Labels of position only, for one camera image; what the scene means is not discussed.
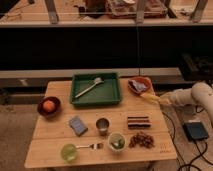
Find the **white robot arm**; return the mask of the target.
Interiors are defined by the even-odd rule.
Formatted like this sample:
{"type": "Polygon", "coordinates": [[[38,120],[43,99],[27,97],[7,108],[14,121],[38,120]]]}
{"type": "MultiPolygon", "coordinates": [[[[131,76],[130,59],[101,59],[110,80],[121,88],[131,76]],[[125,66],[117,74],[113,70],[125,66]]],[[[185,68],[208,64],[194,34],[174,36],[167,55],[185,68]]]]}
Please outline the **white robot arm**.
{"type": "Polygon", "coordinates": [[[204,108],[213,125],[213,88],[204,82],[197,82],[188,89],[176,89],[160,96],[164,105],[194,105],[204,108]]]}

